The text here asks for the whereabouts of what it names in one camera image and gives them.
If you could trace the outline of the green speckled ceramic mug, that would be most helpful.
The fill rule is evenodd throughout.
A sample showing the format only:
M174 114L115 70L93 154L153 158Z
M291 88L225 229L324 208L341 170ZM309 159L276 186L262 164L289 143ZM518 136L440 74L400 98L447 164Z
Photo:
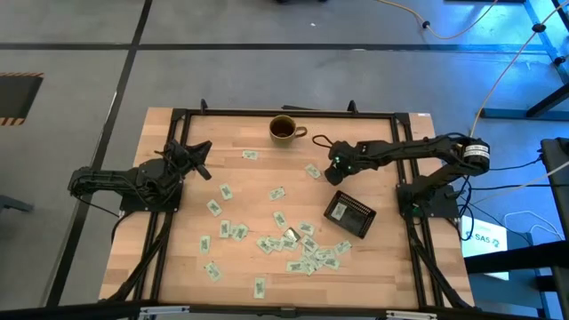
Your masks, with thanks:
M306 136L308 129L304 126L298 126L290 116L279 115L269 123L268 132L270 138L277 145L285 146L297 138Z

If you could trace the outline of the black plastic slotted basket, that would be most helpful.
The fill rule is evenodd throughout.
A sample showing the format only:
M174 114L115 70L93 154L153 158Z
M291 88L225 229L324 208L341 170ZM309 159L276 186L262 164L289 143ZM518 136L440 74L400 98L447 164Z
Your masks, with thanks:
M330 216L338 202L347 206L347 210L341 220L336 220ZM329 221L361 239L365 238L376 214L375 210L340 190L334 194L324 212L324 216Z

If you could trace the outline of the blue metal stand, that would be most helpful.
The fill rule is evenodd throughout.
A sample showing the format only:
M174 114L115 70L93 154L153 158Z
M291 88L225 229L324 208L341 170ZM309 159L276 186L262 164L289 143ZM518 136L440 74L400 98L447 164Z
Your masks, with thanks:
M559 0L550 0L554 9L543 20L541 20L532 7L530 1L531 0L519 0L533 23L533 33L521 48L517 50L512 61L501 72L491 90L485 96L482 105L476 113L475 122L480 118L558 122L569 121L569 111L554 111L556 106L566 100L569 100L569 55L561 56L557 54L557 49L550 42L544 26L547 21L556 15L562 21L566 31L569 32L569 17L565 10L566 3L560 3ZM517 62L521 54L529 48L529 43L531 43L536 36L540 38L541 43L544 45L543 51L545 51L545 53L550 57L552 67L558 73L563 85L528 109L488 108L486 104L494 94L498 84Z

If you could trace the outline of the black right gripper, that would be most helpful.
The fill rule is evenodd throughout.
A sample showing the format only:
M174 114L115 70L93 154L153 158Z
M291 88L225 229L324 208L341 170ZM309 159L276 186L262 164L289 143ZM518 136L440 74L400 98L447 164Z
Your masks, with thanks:
M340 165L343 172L361 172L372 168L372 163L346 141L335 141L330 146L328 158L331 160L331 166Z

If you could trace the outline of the grey chair foot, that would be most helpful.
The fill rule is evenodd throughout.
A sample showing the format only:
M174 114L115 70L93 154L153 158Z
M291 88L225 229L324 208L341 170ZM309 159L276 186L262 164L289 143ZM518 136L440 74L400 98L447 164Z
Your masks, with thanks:
M0 195L0 213L6 209L13 209L20 212L31 212L34 206L32 204L27 204L21 202L20 200L14 199L9 196Z

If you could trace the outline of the black overhead rig bar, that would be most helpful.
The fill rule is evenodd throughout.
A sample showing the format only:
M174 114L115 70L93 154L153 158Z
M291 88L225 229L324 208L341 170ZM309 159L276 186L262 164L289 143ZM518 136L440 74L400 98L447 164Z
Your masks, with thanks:
M477 308L424 307L396 308L309 308L309 307L255 307L217 305L159 305L155 300L102 301L93 304L42 308L24 308L0 311L0 320L117 320L135 316L162 316L170 314L230 314L277 316L358 316L383 320L552 320L550 318L515 316L484 312Z

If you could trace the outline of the white printed sign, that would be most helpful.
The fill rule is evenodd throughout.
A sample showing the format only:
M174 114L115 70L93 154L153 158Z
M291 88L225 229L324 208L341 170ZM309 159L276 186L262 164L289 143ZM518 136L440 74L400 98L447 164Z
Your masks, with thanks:
M463 216L460 231L464 258L508 250L507 229L504 227Z

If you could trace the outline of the black side table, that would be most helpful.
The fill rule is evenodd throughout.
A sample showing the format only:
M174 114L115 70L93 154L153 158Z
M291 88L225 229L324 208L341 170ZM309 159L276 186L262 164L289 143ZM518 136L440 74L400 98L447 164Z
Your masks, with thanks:
M556 245L551 270L563 319L569 320L569 138L542 140L541 153L565 238Z

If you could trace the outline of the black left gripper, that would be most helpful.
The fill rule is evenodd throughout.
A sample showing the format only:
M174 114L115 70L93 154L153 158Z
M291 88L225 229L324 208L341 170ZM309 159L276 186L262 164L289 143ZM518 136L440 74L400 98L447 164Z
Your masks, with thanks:
M182 146L177 140L170 140L167 144L168 170L174 174L185 176L195 171L198 162L205 161L207 152L210 151L210 140L196 144L195 146Z

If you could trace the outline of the hazard-striped black floor plate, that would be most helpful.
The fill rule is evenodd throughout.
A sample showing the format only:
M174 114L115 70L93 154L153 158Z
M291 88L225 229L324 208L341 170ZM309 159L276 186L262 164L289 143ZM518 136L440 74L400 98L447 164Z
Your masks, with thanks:
M24 124L43 80L43 73L0 73L0 126Z

